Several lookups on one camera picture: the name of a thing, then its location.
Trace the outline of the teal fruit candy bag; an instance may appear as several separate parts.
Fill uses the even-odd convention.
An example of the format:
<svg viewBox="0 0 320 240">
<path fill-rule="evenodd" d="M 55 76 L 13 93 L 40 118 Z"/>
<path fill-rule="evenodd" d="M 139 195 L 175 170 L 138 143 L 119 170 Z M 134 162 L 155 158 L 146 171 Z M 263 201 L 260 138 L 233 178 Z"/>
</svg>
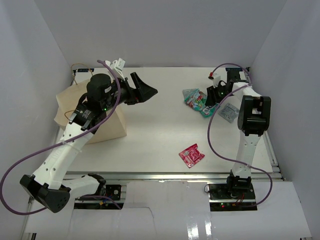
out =
<svg viewBox="0 0 320 240">
<path fill-rule="evenodd" d="M 217 104 L 214 106 L 207 106 L 207 95 L 198 88 L 183 89 L 182 94 L 184 103 L 193 110 L 200 112 L 204 118 L 211 117 L 215 112 Z"/>
</svg>

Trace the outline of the silver grey sachet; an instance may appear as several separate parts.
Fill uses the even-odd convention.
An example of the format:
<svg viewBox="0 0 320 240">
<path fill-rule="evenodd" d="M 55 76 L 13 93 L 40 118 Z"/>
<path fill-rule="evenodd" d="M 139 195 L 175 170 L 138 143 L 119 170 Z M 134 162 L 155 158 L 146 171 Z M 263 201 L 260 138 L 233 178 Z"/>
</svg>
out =
<svg viewBox="0 0 320 240">
<path fill-rule="evenodd" d="M 225 119 L 229 123 L 233 123 L 234 120 L 238 117 L 239 109 L 232 105 L 231 103 L 227 103 L 222 110 L 218 112 L 218 114 Z"/>
</svg>

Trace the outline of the red snack packet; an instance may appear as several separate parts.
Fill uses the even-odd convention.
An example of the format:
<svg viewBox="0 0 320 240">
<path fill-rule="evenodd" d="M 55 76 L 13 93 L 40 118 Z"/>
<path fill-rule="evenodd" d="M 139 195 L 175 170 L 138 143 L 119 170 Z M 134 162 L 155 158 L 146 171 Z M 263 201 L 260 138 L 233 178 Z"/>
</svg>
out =
<svg viewBox="0 0 320 240">
<path fill-rule="evenodd" d="M 197 143 L 184 149 L 178 155 L 189 169 L 205 157 L 203 153 L 199 152 Z"/>
</svg>

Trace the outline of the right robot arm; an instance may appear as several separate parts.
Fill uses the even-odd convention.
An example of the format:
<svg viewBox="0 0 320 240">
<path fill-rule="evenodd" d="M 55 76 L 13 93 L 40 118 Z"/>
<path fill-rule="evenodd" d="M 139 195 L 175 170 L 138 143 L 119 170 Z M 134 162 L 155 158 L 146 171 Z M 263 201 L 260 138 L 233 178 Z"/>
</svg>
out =
<svg viewBox="0 0 320 240">
<path fill-rule="evenodd" d="M 237 117 L 237 127 L 240 140 L 235 159 L 220 155 L 216 150 L 213 153 L 219 158 L 232 162 L 226 180 L 226 195 L 236 200 L 249 192 L 252 187 L 252 170 L 259 171 L 271 177 L 267 171 L 253 166 L 253 159 L 257 144 L 263 134 L 268 130 L 271 115 L 271 98 L 256 93 L 251 81 L 241 78 L 241 72 L 247 69 L 236 64 L 225 64 L 226 81 L 213 80 L 212 86 L 207 88 L 208 100 L 206 104 L 216 104 L 218 107 L 230 96 L 241 101 Z"/>
</svg>

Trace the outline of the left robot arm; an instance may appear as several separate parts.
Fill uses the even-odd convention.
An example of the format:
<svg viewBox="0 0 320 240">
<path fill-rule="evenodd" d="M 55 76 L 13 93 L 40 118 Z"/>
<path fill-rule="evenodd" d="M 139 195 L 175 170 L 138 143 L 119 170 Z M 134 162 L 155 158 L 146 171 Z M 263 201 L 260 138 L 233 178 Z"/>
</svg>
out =
<svg viewBox="0 0 320 240">
<path fill-rule="evenodd" d="M 105 196 L 106 181 L 97 174 L 89 173 L 73 180 L 64 180 L 64 176 L 113 107 L 121 103 L 144 103 L 158 93 L 157 89 L 144 83 L 137 73 L 133 72 L 130 76 L 135 87 L 130 87 L 126 78 L 111 80 L 104 73 L 93 75 L 71 114 L 59 146 L 51 151 L 32 175 L 22 176 L 20 184 L 25 191 L 51 212 L 61 211 L 70 198 L 90 195 L 99 200 Z"/>
</svg>

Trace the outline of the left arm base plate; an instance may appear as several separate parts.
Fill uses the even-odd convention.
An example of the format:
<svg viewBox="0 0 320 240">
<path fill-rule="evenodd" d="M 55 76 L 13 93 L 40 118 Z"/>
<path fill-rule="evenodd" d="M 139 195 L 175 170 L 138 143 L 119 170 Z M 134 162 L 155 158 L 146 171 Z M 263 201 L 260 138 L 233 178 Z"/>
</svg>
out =
<svg viewBox="0 0 320 240">
<path fill-rule="evenodd" d="M 80 197 L 75 200 L 75 210 L 121 210 L 126 197 L 126 186 L 107 184 L 104 197 Z"/>
</svg>

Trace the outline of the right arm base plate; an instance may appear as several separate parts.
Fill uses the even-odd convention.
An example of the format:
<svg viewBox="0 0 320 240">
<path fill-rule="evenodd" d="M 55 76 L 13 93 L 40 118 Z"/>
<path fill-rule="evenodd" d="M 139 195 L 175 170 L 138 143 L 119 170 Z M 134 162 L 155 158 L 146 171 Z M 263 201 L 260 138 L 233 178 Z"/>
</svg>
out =
<svg viewBox="0 0 320 240">
<path fill-rule="evenodd" d="M 257 211 L 253 185 L 246 192 L 230 193 L 226 183 L 208 183 L 203 188 L 208 194 L 211 212 Z"/>
</svg>

